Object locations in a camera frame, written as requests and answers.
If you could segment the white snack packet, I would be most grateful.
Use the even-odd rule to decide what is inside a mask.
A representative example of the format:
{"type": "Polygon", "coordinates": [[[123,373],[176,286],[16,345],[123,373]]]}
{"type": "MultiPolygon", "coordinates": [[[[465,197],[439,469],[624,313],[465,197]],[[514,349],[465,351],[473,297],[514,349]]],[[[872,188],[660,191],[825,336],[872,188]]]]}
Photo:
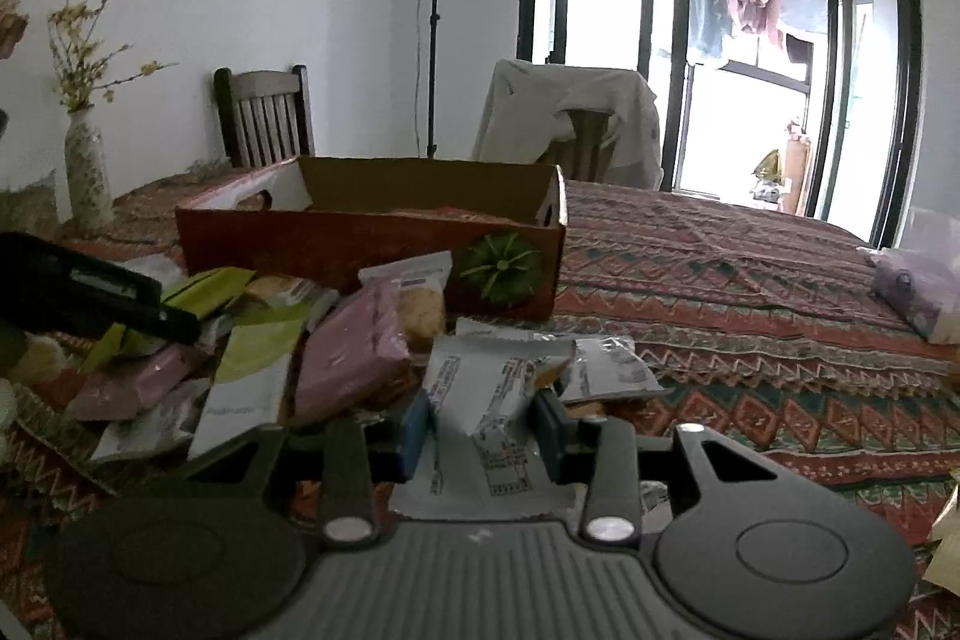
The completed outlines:
{"type": "Polygon", "coordinates": [[[649,365],[636,353],[635,341],[631,338],[552,335],[472,319],[457,320],[454,333],[514,341],[571,342],[573,359],[566,364],[560,380],[563,390],[560,399],[566,404],[654,398],[667,393],[649,365]]]}
{"type": "Polygon", "coordinates": [[[523,424],[542,383],[563,374],[573,342],[443,336],[423,390],[433,432],[391,510],[413,520],[509,521],[569,509],[576,489],[550,481],[523,424]]]}

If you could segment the white floral vase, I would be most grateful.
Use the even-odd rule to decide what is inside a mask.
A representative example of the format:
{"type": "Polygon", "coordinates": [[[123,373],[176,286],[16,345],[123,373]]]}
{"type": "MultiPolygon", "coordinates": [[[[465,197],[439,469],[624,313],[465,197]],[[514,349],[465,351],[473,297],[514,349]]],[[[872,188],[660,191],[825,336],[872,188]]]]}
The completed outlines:
{"type": "Polygon", "coordinates": [[[110,193],[104,157],[103,136],[89,110],[70,115],[65,133],[65,175],[71,214],[85,236],[98,234],[114,221],[114,200],[110,193]]]}

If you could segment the pink snack packet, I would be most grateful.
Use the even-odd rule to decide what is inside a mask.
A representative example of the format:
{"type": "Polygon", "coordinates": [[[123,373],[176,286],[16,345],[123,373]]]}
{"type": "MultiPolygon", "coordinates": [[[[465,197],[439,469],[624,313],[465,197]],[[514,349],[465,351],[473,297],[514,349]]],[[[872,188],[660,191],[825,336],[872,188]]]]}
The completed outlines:
{"type": "Polygon", "coordinates": [[[302,351],[295,424],[342,413],[407,369],[398,298],[397,281],[366,284],[313,331],[302,351]]]}

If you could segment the small green snack packet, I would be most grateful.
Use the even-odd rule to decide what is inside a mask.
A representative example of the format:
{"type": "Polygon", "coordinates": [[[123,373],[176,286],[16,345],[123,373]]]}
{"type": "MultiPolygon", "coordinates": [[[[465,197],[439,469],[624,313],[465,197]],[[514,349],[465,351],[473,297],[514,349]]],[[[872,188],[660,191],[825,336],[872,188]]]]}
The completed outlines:
{"type": "Polygon", "coordinates": [[[236,321],[187,458],[200,458],[231,438],[280,422],[293,356],[306,320],[308,307],[299,304],[244,315],[236,321]]]}

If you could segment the long green snack packet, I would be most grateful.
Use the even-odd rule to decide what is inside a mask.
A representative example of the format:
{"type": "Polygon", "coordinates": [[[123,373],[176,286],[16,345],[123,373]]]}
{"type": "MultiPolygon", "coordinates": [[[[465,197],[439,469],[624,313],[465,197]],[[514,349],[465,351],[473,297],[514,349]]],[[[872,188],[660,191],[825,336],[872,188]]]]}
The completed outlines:
{"type": "Polygon", "coordinates": [[[112,359],[146,359],[169,344],[197,346],[205,323],[235,302],[256,273],[225,266],[210,269],[172,287],[161,299],[156,319],[148,326],[114,323],[82,360],[80,372],[91,374],[112,359]]]}

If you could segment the cookie snack packet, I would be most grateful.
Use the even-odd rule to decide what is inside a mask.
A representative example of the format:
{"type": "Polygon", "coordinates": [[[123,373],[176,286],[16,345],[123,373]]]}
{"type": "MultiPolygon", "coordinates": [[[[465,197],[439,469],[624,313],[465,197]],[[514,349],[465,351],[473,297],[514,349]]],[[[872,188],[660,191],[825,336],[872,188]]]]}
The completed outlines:
{"type": "Polygon", "coordinates": [[[358,273],[363,284],[394,281],[398,287],[397,314],[412,353],[428,353],[433,341],[446,333],[446,284],[452,271],[452,253],[427,253],[411,259],[368,266],[358,273]]]}

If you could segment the patterned tablecloth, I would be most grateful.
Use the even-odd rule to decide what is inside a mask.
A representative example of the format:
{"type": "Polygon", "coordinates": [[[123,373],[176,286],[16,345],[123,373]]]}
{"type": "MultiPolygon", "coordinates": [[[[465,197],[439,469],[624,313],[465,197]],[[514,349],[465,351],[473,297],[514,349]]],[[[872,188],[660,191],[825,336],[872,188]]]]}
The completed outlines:
{"type": "MultiPolygon", "coordinates": [[[[116,221],[64,244],[120,262],[182,263],[174,206],[240,170],[171,175],[117,198],[116,221]]],[[[571,182],[562,276],[548,331],[633,338],[667,388],[607,404],[644,435],[709,425],[832,487],[903,533],[923,573],[958,470],[951,347],[919,338],[874,298],[848,232],[721,203],[571,182]]],[[[89,468],[99,440],[70,422],[91,341],[52,335],[18,369],[2,464],[2,604],[28,638],[65,638],[44,591],[51,537],[151,477],[146,463],[89,468]]]]}

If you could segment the yellow flower branches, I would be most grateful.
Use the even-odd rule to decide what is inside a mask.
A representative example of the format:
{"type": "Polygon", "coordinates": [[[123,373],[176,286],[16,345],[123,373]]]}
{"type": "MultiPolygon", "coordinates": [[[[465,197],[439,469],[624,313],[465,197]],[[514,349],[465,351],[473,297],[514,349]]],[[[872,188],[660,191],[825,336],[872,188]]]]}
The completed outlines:
{"type": "Polygon", "coordinates": [[[96,94],[110,104],[121,86],[176,66],[176,62],[148,60],[127,76],[110,78],[112,62],[132,50],[132,44],[107,50],[103,39],[96,37],[99,21],[110,2],[112,0],[98,0],[96,3],[65,0],[60,8],[47,15],[47,42],[55,74],[55,92],[60,106],[68,113],[91,109],[96,94]]]}

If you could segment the red cardboard box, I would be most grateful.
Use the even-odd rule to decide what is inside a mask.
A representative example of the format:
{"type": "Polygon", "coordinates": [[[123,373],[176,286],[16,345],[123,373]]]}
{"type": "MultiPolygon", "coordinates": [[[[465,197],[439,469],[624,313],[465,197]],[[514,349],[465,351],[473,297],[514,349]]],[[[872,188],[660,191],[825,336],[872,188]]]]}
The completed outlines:
{"type": "Polygon", "coordinates": [[[449,312],[542,321],[560,278],[566,184],[548,164],[299,158],[176,208],[192,273],[237,266],[350,292],[366,268],[449,253],[449,312]]]}

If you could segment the dark wooden chair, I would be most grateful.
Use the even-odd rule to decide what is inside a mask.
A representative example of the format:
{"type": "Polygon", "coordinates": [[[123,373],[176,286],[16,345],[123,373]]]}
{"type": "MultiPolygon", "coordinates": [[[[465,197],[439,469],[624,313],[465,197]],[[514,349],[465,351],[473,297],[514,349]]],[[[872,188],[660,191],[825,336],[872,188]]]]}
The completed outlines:
{"type": "Polygon", "coordinates": [[[313,156],[308,69],[213,73],[213,97],[226,158],[260,169],[295,156],[313,156]]]}

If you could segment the chair with draped cloth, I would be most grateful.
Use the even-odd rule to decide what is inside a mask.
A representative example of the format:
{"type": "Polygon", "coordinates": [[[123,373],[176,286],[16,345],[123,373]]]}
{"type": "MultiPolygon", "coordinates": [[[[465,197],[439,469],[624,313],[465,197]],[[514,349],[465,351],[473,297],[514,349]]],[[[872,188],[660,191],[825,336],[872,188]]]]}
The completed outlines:
{"type": "Polygon", "coordinates": [[[607,140],[610,115],[594,110],[568,110],[573,138],[555,143],[555,163],[568,181],[602,182],[612,159],[607,140]]]}

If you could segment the beige draped garment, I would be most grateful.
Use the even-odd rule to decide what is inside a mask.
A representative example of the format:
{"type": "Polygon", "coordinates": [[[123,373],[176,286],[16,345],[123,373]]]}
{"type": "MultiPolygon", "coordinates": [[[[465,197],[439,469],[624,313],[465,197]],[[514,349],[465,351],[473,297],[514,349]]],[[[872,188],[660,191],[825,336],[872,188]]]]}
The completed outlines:
{"type": "Polygon", "coordinates": [[[604,181],[656,190],[662,182],[656,94],[643,77],[619,68],[534,65],[501,58],[494,65],[472,158],[528,164],[553,143],[574,138],[573,110],[607,119],[601,148],[610,154],[604,181]]]}

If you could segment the purple tissue pack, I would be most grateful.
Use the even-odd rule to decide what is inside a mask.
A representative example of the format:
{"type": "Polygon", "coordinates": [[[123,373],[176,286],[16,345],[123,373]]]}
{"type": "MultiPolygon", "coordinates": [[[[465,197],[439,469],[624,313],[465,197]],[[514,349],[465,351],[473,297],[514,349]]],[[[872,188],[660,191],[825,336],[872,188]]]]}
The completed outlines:
{"type": "Polygon", "coordinates": [[[911,208],[898,247],[864,250],[872,291],[929,344],[958,344],[958,220],[911,208]]]}

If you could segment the black sliding door frame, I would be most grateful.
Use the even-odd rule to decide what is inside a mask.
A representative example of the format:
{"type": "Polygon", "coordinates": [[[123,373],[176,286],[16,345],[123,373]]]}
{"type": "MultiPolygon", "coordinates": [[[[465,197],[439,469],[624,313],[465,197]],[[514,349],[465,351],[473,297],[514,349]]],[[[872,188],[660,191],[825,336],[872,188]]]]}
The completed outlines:
{"type": "Polygon", "coordinates": [[[626,68],[656,94],[665,191],[895,239],[918,130],[921,0],[779,0],[781,46],[688,60],[690,0],[521,0],[519,57],[626,68]]]}

